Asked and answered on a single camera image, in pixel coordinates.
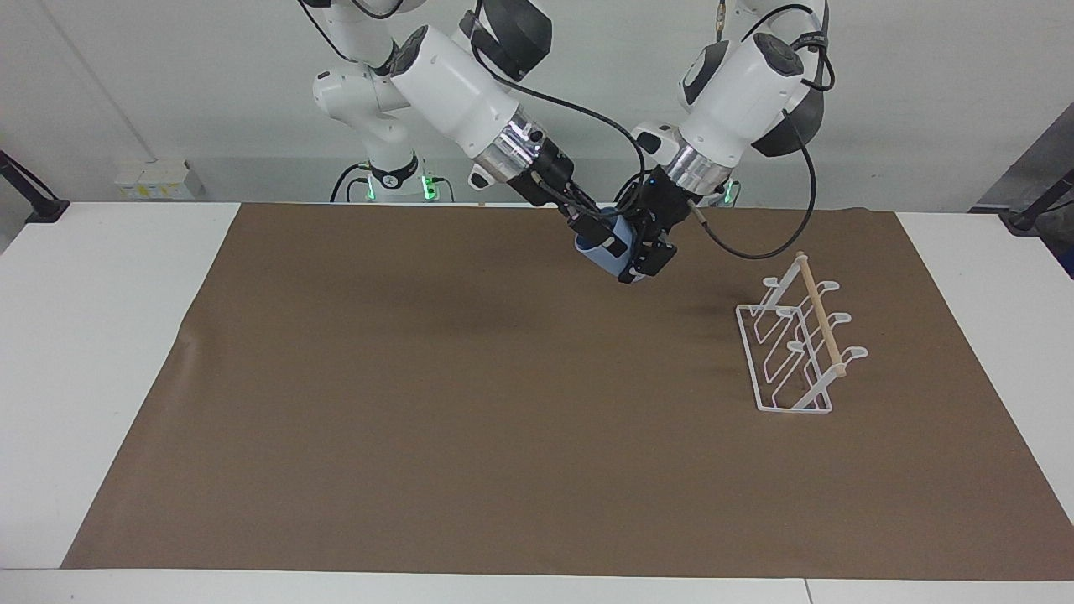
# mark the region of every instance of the white table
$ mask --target white table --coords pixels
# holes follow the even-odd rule
[[[0,571],[0,602],[1074,602],[1074,583],[53,570],[237,208],[79,203],[0,256],[0,567],[26,569]],[[995,217],[899,218],[1074,518],[1074,282]]]

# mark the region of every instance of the blue object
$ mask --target blue object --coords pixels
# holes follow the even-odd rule
[[[609,213],[614,212],[614,210],[606,207],[601,212]],[[626,253],[619,258],[612,256],[611,251],[608,251],[607,248],[594,245],[582,239],[581,235],[575,235],[575,249],[601,269],[618,277],[630,262],[632,251],[634,250],[634,230],[630,228],[630,224],[622,216],[615,216],[615,224],[611,230],[615,233],[615,236],[623,240],[623,243],[626,244]]]
[[[1066,269],[1066,274],[1074,278],[1074,247],[1059,255],[1059,263]]]

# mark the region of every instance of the white wire rack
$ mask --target white wire rack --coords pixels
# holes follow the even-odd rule
[[[806,297],[796,305],[781,304],[799,277],[806,285]],[[840,349],[836,342],[834,328],[851,322],[851,315],[829,314],[824,308],[824,297],[838,291],[839,284],[816,283],[809,257],[801,251],[783,278],[768,277],[763,283],[768,289],[759,304],[740,304],[735,310],[757,408],[831,413],[828,387],[846,376],[852,361],[869,356],[861,346]],[[827,355],[821,354],[822,348]]]

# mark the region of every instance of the green led light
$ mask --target green led light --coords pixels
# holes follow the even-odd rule
[[[436,183],[434,183],[429,176],[424,175],[421,177],[421,183],[425,185],[425,200],[433,201],[436,199]]]
[[[724,199],[720,202],[720,207],[735,207],[735,202],[738,201],[738,193],[742,190],[742,183],[737,181],[727,181],[724,185]]]

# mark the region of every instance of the black stand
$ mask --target black stand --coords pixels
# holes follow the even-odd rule
[[[15,168],[11,158],[2,150],[0,150],[0,175],[3,175],[4,179],[11,183],[11,186],[15,187],[15,190],[21,193],[33,207],[33,214],[30,214],[30,217],[26,219],[28,225],[55,222],[71,205],[70,201],[48,199],[41,195],[41,191],[26,179],[26,176]]]
[[[1059,201],[1059,198],[1066,195],[1072,188],[1074,188],[1074,170],[1071,170],[1058,183],[1051,185],[1051,188],[1044,191],[1044,195],[1034,201],[1032,205],[1021,212],[1000,214],[1000,219],[1012,229],[1028,231],[1033,228],[1041,214],[1044,214],[1053,204]]]

